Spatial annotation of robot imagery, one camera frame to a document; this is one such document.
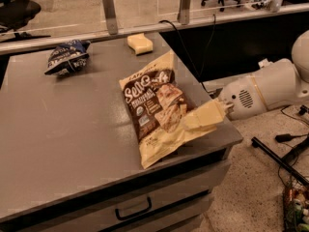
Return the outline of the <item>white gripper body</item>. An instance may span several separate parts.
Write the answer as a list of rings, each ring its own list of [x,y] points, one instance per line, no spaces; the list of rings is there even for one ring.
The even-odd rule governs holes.
[[[267,112],[255,77],[250,74],[226,85],[218,96],[227,106],[230,120],[241,120]]]

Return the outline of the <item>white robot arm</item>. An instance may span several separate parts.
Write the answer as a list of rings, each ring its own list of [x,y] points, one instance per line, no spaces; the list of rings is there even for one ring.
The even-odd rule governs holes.
[[[214,99],[225,108],[230,120],[247,119],[286,105],[309,99],[309,31],[292,46],[292,59],[259,63],[260,68],[227,83]]]

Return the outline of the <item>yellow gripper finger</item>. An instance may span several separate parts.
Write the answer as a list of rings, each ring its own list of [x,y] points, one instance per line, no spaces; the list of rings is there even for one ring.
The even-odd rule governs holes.
[[[196,114],[188,113],[183,117],[183,127],[186,131],[195,130],[200,127],[200,121]]]
[[[208,101],[196,109],[201,126],[210,126],[224,120],[225,110],[219,101]]]

